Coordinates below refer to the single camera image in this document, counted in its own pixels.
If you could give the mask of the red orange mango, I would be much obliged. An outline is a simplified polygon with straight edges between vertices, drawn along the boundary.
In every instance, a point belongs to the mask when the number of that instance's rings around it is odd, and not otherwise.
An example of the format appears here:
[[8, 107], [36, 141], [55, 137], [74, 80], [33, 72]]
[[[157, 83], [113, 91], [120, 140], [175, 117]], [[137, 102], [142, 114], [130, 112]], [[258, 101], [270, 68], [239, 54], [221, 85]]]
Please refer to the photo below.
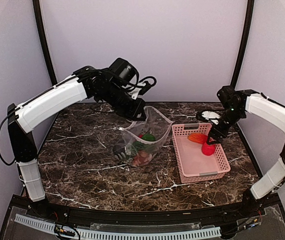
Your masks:
[[203, 134], [203, 133], [191, 133], [187, 139], [191, 142], [194, 142], [194, 143], [198, 143], [198, 144], [204, 144], [207, 142], [208, 140], [208, 136], [206, 134]]

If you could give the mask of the clear zip top bag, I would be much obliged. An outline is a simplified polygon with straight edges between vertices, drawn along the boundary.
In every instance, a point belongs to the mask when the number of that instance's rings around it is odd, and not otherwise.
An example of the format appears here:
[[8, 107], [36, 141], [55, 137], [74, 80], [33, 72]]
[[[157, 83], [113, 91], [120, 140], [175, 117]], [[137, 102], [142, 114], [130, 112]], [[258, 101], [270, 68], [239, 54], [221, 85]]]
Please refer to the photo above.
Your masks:
[[153, 106], [144, 108], [145, 121], [121, 127], [120, 139], [112, 148], [113, 156], [131, 167], [148, 165], [163, 147], [173, 121]]

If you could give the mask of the green cucumber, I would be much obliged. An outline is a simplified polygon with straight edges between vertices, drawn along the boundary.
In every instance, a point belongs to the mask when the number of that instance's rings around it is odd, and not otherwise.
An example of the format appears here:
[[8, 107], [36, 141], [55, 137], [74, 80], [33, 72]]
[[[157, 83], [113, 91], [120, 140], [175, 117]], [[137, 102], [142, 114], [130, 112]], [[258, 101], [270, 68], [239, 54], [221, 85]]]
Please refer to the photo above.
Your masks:
[[140, 141], [134, 141], [130, 147], [130, 149], [134, 152], [144, 151], [146, 153], [152, 153], [156, 151], [156, 145], [154, 144], [146, 144]]

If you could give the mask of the red lychee bunch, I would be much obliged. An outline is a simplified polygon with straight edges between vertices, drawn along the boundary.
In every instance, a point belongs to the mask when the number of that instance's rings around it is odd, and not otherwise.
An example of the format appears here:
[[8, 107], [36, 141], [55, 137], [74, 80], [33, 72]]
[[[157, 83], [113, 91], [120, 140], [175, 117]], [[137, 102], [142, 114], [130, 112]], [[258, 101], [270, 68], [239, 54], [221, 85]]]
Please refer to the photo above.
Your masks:
[[135, 152], [131, 150], [132, 161], [130, 165], [132, 167], [143, 167], [147, 165], [153, 158], [154, 151], [148, 153], [145, 151]]

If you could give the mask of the green lime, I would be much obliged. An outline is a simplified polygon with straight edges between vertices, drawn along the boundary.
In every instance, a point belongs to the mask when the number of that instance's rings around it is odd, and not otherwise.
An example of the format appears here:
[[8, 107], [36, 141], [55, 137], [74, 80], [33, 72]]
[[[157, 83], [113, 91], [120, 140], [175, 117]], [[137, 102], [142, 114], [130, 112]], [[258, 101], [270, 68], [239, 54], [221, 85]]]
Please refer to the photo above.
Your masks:
[[151, 134], [151, 133], [145, 133], [141, 138], [144, 141], [148, 141], [148, 142], [156, 141], [156, 137], [153, 134]]

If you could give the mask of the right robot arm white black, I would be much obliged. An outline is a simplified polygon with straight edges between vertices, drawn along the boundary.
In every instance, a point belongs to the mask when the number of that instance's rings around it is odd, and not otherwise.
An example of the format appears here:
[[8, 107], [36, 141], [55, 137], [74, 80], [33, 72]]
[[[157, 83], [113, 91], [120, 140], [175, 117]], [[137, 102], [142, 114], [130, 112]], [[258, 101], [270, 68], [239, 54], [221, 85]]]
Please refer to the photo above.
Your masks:
[[[276, 126], [285, 134], [285, 106], [270, 99], [263, 93], [252, 89], [235, 90], [231, 85], [223, 86], [218, 92], [224, 112], [208, 133], [207, 144], [221, 143], [226, 138], [230, 127], [246, 114], [253, 114]], [[242, 195], [242, 202], [237, 212], [242, 217], [248, 217], [274, 190], [285, 183], [285, 143], [277, 162], [256, 183]]]

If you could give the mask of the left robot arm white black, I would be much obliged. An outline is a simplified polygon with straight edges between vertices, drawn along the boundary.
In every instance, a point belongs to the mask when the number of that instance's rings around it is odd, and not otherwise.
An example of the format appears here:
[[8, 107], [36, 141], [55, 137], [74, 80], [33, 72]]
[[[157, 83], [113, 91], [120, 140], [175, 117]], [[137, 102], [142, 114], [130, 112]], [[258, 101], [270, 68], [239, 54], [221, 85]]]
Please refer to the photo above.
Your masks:
[[33, 209], [42, 218], [53, 214], [53, 206], [45, 201], [33, 130], [61, 110], [90, 98], [108, 103], [123, 118], [144, 121], [145, 101], [141, 96], [153, 85], [146, 78], [131, 83], [133, 76], [138, 75], [130, 65], [119, 73], [111, 68], [85, 66], [32, 99], [7, 108], [3, 122], [7, 123], [14, 162], [19, 167], [29, 199], [34, 202]]

